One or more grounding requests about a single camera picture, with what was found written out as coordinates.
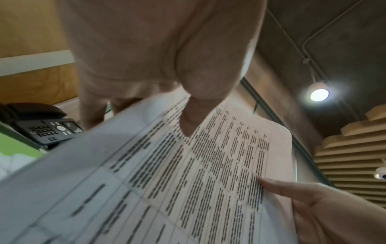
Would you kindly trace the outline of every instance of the hand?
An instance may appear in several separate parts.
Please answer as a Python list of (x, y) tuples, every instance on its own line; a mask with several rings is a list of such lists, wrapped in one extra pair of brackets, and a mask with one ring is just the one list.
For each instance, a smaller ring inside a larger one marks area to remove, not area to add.
[(386, 241), (386, 210), (320, 183), (260, 178), (265, 190), (292, 199), (300, 244), (367, 244)]

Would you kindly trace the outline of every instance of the ceiling light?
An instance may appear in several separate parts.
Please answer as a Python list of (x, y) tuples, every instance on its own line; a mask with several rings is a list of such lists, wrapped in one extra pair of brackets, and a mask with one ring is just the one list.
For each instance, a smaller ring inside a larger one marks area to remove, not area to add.
[(326, 100), (330, 95), (327, 85), (323, 82), (317, 82), (312, 84), (309, 87), (308, 92), (310, 94), (311, 100), (315, 102)]

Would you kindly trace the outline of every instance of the finger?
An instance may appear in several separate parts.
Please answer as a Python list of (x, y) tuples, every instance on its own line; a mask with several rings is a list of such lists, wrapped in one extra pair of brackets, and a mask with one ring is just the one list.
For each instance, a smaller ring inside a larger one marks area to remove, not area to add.
[(180, 128), (184, 135), (193, 135), (208, 114), (221, 102), (221, 99), (204, 100), (191, 96), (180, 117)]
[(323, 187), (319, 184), (285, 182), (263, 177), (259, 177), (259, 182), (269, 192), (289, 197), (305, 204), (313, 204), (323, 195)]

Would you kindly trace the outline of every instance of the sheet of paper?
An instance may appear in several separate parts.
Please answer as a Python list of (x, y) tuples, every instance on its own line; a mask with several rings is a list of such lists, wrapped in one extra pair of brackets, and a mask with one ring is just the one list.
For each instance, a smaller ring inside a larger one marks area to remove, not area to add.
[(289, 131), (226, 101), (187, 138), (187, 101), (144, 100), (3, 180), (2, 243), (297, 243), (257, 182), (294, 180)]

